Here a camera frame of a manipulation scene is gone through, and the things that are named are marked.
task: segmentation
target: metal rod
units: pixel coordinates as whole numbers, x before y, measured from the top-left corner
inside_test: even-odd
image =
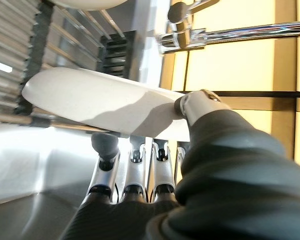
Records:
[[[206,32],[205,29],[194,29],[191,33],[190,44],[186,48],[180,48],[178,44],[176,44],[177,40],[173,34],[161,36],[159,42],[163,46],[162,51],[166,54],[202,49],[210,44],[291,37],[300,37],[300,21],[213,32]]]
[[[28,2],[33,7],[36,8],[42,1],[41,0],[25,0],[25,2]]]
[[[28,48],[18,44],[4,34],[0,33],[0,47],[26,59],[28,57]]]
[[[30,116],[0,113],[0,122],[9,124],[30,125],[32,122],[32,118]]]
[[[66,53],[65,51],[63,51],[62,49],[60,49],[59,47],[53,45],[51,42],[48,42],[46,44],[46,47],[52,51],[54,51],[56,54],[58,54],[59,56],[64,57],[65,59],[67,59],[68,61],[70,61],[71,63],[73,63],[74,65],[82,68],[83,66],[81,66],[79,63],[76,62],[76,60],[69,55],[68,53]]]
[[[18,98],[17,95],[0,91],[1,100],[16,101],[17,98]]]
[[[7,0],[0,0],[0,2],[3,3],[5,6],[7,6],[9,9],[11,9],[12,11],[14,11],[15,13],[17,13],[18,15],[20,15],[21,17],[23,17],[29,23],[31,23],[33,25],[36,23],[36,21],[34,19],[35,15],[33,15],[33,18],[29,17],[27,14],[22,12],[20,9],[18,9],[16,6],[14,6],[12,3],[8,2]]]
[[[40,13],[40,11],[38,10],[37,6],[34,6],[33,4],[31,4],[30,2],[28,2],[27,0],[20,0],[24,5],[26,5],[32,12],[34,12],[35,14]]]
[[[16,58],[15,56],[2,50],[0,50],[0,63],[21,71],[25,69],[25,62],[23,59]]]
[[[207,32],[207,44],[300,36],[300,21]]]
[[[73,129],[73,130],[101,132],[101,133],[108,133],[109,132],[108,130],[103,130],[103,129],[92,127],[92,126],[67,124],[67,123],[63,123],[63,122],[52,122],[50,126],[55,127],[55,128],[60,128],[60,129]]]
[[[18,107],[18,104],[12,101],[3,101],[0,100],[0,107],[2,108],[8,108],[8,109],[15,109]]]
[[[66,18],[77,30],[83,33],[83,35],[89,39],[94,45],[97,47],[103,48],[104,46],[96,39],[92,33],[86,29],[74,16],[72,16],[64,7],[57,6],[56,9],[60,12],[60,14]]]
[[[19,94],[19,84],[0,76],[0,91],[6,93]]]
[[[56,116],[56,115],[54,115],[52,112],[43,110],[43,109],[41,109],[41,108],[39,108],[39,107],[34,107],[34,108],[32,109],[32,113],[33,113],[33,114],[43,114],[43,115]]]
[[[9,123],[9,124],[31,125],[33,123],[33,118],[31,116],[20,116],[15,114],[0,113],[0,122]],[[50,127],[60,128],[60,129],[90,131],[90,132],[101,132],[101,133],[109,132],[108,130],[103,130],[97,127],[75,125],[75,124],[68,124],[68,123],[54,122],[54,121],[50,123]]]
[[[90,14],[90,12],[86,10],[78,10],[78,12],[86,18],[89,22],[93,23],[91,24],[93,28],[101,35],[104,35],[107,39],[111,40],[110,35],[106,32],[106,30],[100,25],[99,22]]]
[[[0,33],[7,35],[9,38],[16,40],[19,44],[28,46],[29,35],[19,28],[12,25],[5,19],[0,17]]]
[[[9,75],[15,78],[17,82],[19,82],[20,79],[23,78],[23,74],[24,74],[23,70],[17,70],[15,68],[12,68],[12,72],[9,73]]]
[[[7,73],[4,71],[0,70],[0,76],[5,78],[5,79],[9,79],[11,81],[14,81],[16,83],[21,83],[22,82],[22,76],[20,74],[20,76],[17,76],[16,74],[11,74],[11,73]]]
[[[82,51],[84,54],[88,55],[90,58],[96,60],[97,62],[101,62],[101,60],[97,56],[95,56],[91,51],[89,51],[74,36],[64,30],[61,26],[55,24],[54,22],[51,23],[50,26],[55,32],[63,36],[70,44],[78,46],[80,51]]]
[[[0,17],[13,24],[16,28],[24,31],[27,34],[32,32],[33,23],[30,23],[16,14],[7,6],[0,2]]]
[[[17,9],[19,9],[24,15],[30,17],[32,17],[32,19],[34,20],[34,22],[36,22],[35,19],[35,15],[36,12],[33,12],[26,4],[24,4],[21,0],[4,0],[7,2],[10,2],[10,4],[12,4],[14,7],[16,7]]]
[[[121,38],[125,38],[124,33],[120,30],[118,25],[115,23],[115,21],[112,19],[112,17],[109,15],[109,13],[106,10],[100,10],[101,15],[108,21],[108,23],[113,27],[114,30],[120,35]]]

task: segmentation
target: sink basin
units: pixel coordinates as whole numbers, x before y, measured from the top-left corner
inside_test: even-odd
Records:
[[[86,195],[98,160],[90,136],[0,124],[0,240],[60,237]],[[123,179],[117,175],[120,190]]]

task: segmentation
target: white plate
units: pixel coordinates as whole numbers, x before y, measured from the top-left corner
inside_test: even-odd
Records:
[[[127,0],[51,0],[53,3],[72,9],[103,10],[120,5]]]
[[[124,134],[189,141],[187,121],[175,114],[182,93],[86,69],[56,67],[35,75],[22,95],[58,116]]]

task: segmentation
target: chrome faucet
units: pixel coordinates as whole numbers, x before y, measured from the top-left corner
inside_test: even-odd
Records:
[[[187,5],[184,2],[177,2],[172,5],[167,16],[172,33],[157,37],[160,51],[167,54],[191,49],[203,49],[208,44],[300,36],[300,21],[213,32],[206,32],[205,28],[192,29],[193,14],[219,1],[199,0],[192,5]]]

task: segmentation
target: gray sleeve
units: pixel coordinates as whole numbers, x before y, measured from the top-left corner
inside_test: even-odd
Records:
[[[300,240],[300,166],[277,140],[218,110],[190,128],[190,144],[182,206],[153,218],[148,239]]]

